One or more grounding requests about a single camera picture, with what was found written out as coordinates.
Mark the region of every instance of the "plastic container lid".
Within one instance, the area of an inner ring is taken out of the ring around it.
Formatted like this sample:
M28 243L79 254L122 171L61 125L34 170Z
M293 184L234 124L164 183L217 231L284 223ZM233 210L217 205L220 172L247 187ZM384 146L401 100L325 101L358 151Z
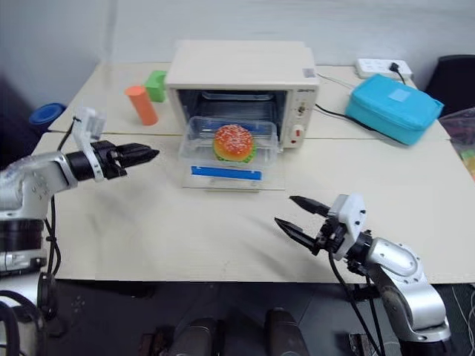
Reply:
M58 102L46 104L36 109L29 118L32 125L43 125L56 120L64 111L66 107Z
M240 125L251 133L256 154L250 162L227 162L216 158L213 150L214 134L224 125ZM193 116L183 136L179 156L191 166L260 171L275 164L277 153L277 128L272 122Z

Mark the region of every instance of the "white wall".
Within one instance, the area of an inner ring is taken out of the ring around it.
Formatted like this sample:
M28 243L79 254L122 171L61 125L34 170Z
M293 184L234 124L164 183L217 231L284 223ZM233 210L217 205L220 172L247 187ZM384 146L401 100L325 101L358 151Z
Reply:
M7 78L34 106L68 102L101 58L114 0L0 0ZM319 64L475 53L474 0L118 0L112 58L168 62L177 39L305 41Z

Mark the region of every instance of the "oven control knob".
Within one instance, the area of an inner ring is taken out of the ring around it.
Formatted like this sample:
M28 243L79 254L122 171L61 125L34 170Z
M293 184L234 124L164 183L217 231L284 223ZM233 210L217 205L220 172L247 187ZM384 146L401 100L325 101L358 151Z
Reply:
M292 143L297 143L304 139L305 128L303 125L293 125L290 131L290 139Z

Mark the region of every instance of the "green cube block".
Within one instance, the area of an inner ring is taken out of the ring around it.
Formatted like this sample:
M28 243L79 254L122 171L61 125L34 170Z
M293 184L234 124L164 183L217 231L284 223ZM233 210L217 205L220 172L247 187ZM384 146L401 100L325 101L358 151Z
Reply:
M152 102L165 101L165 76L164 70L154 70L145 82L145 89Z

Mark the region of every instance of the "white electrical outlet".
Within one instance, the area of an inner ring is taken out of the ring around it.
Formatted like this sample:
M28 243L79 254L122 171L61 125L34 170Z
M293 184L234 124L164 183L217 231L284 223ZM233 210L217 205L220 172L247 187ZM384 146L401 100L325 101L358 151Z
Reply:
M391 66L393 62L399 66L399 72L404 79L410 79L413 76L413 72L407 63L399 59L363 58L356 61L355 67L360 78L369 78L375 74L381 74L382 76L389 76L392 79L399 79L397 73L389 70L389 66Z

